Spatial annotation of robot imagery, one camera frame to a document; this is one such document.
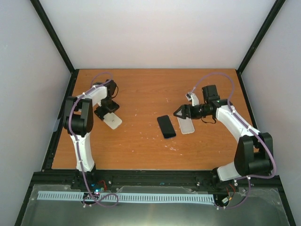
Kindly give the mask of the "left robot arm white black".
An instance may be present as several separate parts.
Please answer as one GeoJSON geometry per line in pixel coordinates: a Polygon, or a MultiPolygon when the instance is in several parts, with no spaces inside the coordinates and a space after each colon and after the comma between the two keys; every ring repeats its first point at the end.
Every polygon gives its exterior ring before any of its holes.
{"type": "Polygon", "coordinates": [[[63,127],[70,135],[76,154],[76,169],[86,173],[81,183],[86,189],[94,189],[98,178],[91,172],[95,170],[92,157],[90,135],[97,116],[109,128],[117,129],[122,120],[115,114],[119,105],[113,100],[118,89],[112,79],[104,83],[96,82],[89,90],[76,97],[67,97],[63,115],[63,127]]]}

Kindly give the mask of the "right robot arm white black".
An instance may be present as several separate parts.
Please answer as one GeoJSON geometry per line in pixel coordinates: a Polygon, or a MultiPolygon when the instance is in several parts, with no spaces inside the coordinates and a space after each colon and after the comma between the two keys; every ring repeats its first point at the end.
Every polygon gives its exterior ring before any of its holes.
{"type": "Polygon", "coordinates": [[[211,116],[214,122],[219,121],[228,129],[238,144],[233,162],[211,171],[211,185],[218,187],[243,178],[274,177],[272,136],[251,126],[228,99],[220,98],[215,85],[203,87],[202,93],[204,103],[199,103],[194,93],[188,93],[186,98],[190,104],[181,105],[174,112],[180,128],[183,129],[186,122],[211,116]]]}

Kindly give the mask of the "black smartphone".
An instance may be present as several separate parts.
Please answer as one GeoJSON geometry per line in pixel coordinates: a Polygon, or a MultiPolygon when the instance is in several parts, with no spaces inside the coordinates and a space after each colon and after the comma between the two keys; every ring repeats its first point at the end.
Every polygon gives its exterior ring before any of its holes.
{"type": "Polygon", "coordinates": [[[158,117],[157,122],[164,139],[170,139],[176,136],[176,132],[168,115],[158,117]]]}

